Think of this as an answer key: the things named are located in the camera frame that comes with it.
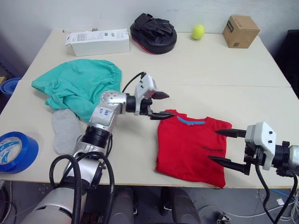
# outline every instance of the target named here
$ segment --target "teal cloth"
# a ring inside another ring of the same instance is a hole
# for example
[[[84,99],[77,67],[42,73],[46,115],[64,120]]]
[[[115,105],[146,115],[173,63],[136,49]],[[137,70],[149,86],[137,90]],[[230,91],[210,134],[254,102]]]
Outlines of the teal cloth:
[[[106,60],[78,59],[63,63],[32,82],[32,87],[50,96],[45,104],[53,110],[71,109],[88,123],[100,96],[120,91],[121,70]]]

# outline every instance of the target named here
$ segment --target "yellow ball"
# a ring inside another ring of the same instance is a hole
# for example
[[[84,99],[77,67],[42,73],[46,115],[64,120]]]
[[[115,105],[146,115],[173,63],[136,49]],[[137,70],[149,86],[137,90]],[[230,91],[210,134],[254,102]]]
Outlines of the yellow ball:
[[[195,40],[199,40],[205,34],[205,27],[202,25],[197,25],[192,30],[192,38]]]

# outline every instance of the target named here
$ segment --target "floor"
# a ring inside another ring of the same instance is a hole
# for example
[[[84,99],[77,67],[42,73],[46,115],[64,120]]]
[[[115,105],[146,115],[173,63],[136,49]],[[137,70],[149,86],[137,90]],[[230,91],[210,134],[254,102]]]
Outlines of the floor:
[[[9,189],[10,182],[6,182],[6,187]],[[161,187],[132,187],[138,194],[139,206],[138,215],[135,217],[135,224],[153,224],[156,222],[172,222],[171,213],[166,216],[161,216],[158,213],[157,205],[160,197]],[[47,193],[51,191],[50,184],[47,183],[27,183],[13,182],[13,202],[15,203],[18,216],[16,223],[19,224],[24,217],[41,201]],[[193,200],[196,209],[200,209],[207,205],[217,206],[224,209],[226,212],[234,213],[241,216],[250,216],[253,214],[263,213],[262,203],[258,196],[258,189],[199,189],[199,188],[183,188]],[[289,193],[289,189],[281,189],[285,193]],[[106,202],[107,186],[99,186],[94,192],[90,193],[86,202],[85,212],[101,212],[104,210]],[[264,190],[261,190],[261,198],[264,198]],[[268,208],[278,206],[277,199],[286,199],[285,196],[271,192],[271,199],[268,203]],[[284,214],[289,216],[290,207]],[[202,224],[216,224],[216,218],[219,214],[219,209],[207,207],[200,212]],[[278,210],[271,212],[273,216],[278,214]],[[13,224],[15,215],[14,210],[10,212],[7,224]],[[270,220],[266,215],[253,218],[240,218],[228,215],[231,218],[231,224],[270,224]]]

